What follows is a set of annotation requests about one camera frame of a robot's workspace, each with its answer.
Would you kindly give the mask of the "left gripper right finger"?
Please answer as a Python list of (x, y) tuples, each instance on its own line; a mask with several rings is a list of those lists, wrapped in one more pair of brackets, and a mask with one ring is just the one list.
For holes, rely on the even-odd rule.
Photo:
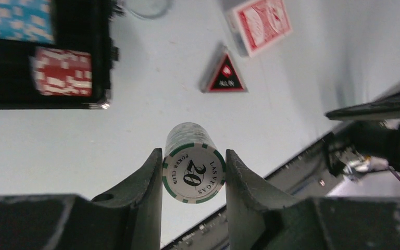
[(231, 249), (400, 249), (400, 197), (293, 197), (226, 151)]

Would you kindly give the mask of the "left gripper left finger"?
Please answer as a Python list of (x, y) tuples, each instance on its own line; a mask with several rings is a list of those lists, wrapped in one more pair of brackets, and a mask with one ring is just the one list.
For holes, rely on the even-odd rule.
[(0, 249), (160, 249), (163, 156), (87, 200), (77, 194), (0, 196)]

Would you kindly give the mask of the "green white chip stack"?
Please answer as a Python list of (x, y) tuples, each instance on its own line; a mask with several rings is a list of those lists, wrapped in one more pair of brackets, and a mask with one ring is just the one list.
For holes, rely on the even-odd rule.
[(207, 131), (184, 122), (168, 134), (162, 182), (170, 196), (186, 204), (200, 204), (216, 196), (226, 181), (226, 163)]

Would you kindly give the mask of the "black aluminium poker case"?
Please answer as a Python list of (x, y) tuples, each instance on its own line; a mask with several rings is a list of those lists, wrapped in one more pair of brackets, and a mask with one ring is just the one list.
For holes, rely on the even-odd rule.
[(0, 1), (0, 109), (106, 109), (124, 1)]

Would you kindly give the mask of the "red playing card deck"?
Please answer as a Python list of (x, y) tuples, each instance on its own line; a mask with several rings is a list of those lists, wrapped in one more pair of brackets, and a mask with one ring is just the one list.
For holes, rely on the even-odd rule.
[(293, 31), (282, 0), (220, 1), (236, 49), (255, 57)]

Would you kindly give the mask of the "light blue chip stack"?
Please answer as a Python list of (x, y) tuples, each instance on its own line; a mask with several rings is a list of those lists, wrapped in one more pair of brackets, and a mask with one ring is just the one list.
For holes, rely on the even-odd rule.
[(55, 1), (0, 1), (0, 39), (55, 43)]

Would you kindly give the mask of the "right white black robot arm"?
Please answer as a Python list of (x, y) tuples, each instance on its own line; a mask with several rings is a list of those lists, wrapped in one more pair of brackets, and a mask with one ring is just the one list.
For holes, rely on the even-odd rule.
[(400, 83), (398, 90), (375, 101), (329, 111), (335, 121), (351, 121), (347, 137), (365, 156), (382, 158), (400, 172)]

